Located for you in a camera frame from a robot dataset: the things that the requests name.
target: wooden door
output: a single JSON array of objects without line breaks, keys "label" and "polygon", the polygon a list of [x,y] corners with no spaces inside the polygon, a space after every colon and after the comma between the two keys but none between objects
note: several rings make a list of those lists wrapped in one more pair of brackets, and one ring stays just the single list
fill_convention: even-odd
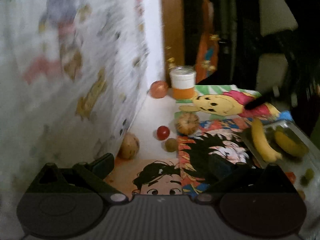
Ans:
[{"label": "wooden door", "polygon": [[169,67],[184,65],[183,0],[162,0],[162,22],[166,81],[171,84]]}]

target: orange liquid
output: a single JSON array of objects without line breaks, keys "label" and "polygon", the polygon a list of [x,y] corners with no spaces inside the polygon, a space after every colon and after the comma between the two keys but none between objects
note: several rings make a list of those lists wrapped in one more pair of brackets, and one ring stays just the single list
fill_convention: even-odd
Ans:
[{"label": "orange liquid", "polygon": [[190,99],[195,95],[195,88],[177,89],[172,88],[172,96],[176,100]]}]

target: onion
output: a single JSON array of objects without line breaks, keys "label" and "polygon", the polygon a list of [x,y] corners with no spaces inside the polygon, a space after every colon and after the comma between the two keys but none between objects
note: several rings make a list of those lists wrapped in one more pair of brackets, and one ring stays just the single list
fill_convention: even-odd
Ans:
[{"label": "onion", "polygon": [[164,98],[168,93],[169,86],[165,81],[156,81],[150,87],[150,95],[153,98]]},{"label": "onion", "polygon": [[176,122],[177,130],[184,135],[195,133],[199,128],[199,117],[193,113],[183,113]]}]

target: round yellow fruit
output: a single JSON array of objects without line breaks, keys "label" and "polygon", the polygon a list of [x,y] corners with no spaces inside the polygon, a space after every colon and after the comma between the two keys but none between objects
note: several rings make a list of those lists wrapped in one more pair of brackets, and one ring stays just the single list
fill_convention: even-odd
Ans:
[{"label": "round yellow fruit", "polygon": [[140,149],[139,139],[133,133],[124,136],[118,156],[122,159],[132,159]]},{"label": "round yellow fruit", "polygon": [[178,150],[178,142],[176,139],[174,138],[170,138],[165,142],[165,148],[167,150],[167,152],[175,152],[176,150]]},{"label": "round yellow fruit", "polygon": [[193,113],[183,113],[176,122],[177,130],[184,135],[195,133],[199,128],[199,117]]}]

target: pink fabric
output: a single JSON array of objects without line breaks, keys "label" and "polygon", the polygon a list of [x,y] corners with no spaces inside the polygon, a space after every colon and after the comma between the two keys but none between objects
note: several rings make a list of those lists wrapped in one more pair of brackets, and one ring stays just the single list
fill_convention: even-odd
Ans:
[{"label": "pink fabric", "polygon": [[[230,92],[223,92],[223,95],[229,96],[234,98],[239,104],[245,105],[252,100],[254,100],[254,97],[247,96],[242,92],[231,90]],[[258,115],[270,115],[270,111],[266,105],[258,106],[257,108],[253,110],[245,110],[243,109],[242,113],[239,114],[240,117],[253,117]]]},{"label": "pink fabric", "polygon": [[69,24],[60,24],[58,27],[59,36],[64,36],[70,33],[76,33],[76,28],[73,23]]},{"label": "pink fabric", "polygon": [[47,78],[52,76],[61,76],[61,62],[60,60],[48,61],[46,57],[37,57],[29,69],[24,73],[23,79],[30,85],[41,74]]}]

